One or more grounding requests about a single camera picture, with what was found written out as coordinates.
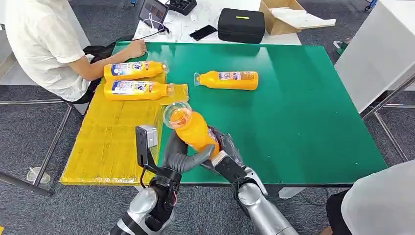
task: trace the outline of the bottle label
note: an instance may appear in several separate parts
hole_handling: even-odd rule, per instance
[[[148,69],[148,62],[131,62],[111,65],[111,74],[113,76],[131,75],[143,69]]]
[[[141,94],[153,90],[152,82],[140,81],[114,81],[111,92],[113,94]]]
[[[254,72],[219,72],[219,80],[253,80]]]

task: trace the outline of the black case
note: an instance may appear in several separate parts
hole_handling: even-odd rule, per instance
[[[170,4],[166,4],[169,10],[177,11],[187,16],[197,5],[196,0],[170,0]]]
[[[220,40],[259,44],[265,34],[264,13],[225,8],[218,21]]]

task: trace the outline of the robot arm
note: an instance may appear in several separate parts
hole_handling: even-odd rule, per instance
[[[298,235],[284,215],[270,203],[258,175],[247,166],[240,166],[235,158],[221,151],[212,164],[235,188],[235,198],[245,214],[255,224],[261,235]]]
[[[177,202],[182,173],[209,158],[215,145],[201,152],[187,155],[185,144],[175,132],[166,145],[161,167],[154,163],[150,148],[157,145],[157,130],[152,126],[136,127],[138,164],[143,168],[140,183],[144,188],[132,200],[128,211],[111,229],[109,235],[159,235],[171,223]],[[142,183],[144,172],[155,174],[148,188]]]

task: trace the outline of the yellow mat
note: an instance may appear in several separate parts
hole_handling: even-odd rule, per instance
[[[145,81],[165,83],[166,77],[162,74]],[[104,97],[104,83],[103,79],[98,85],[76,137],[60,178],[64,185],[139,185],[142,168],[137,164],[135,126],[156,126],[160,145],[163,105],[188,100],[185,84],[175,85],[174,96],[159,100],[109,101]],[[152,149],[155,162],[158,146]],[[146,172],[144,183],[152,177]]]

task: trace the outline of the yellow bottle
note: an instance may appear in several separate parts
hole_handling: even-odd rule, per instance
[[[155,77],[162,72],[168,73],[167,64],[155,61],[119,63],[104,67],[104,77],[107,81]]]
[[[219,144],[215,135],[208,128],[202,115],[192,112],[188,103],[176,102],[168,105],[164,110],[163,121],[197,152],[202,151],[208,144],[214,144],[215,150],[210,159],[219,153]]]
[[[163,96],[174,93],[173,83],[161,84],[159,82],[146,81],[113,81],[107,82],[104,87],[104,95],[109,100],[139,100],[160,99]]]
[[[258,73],[255,71],[195,73],[194,84],[209,88],[253,91],[258,87]]]

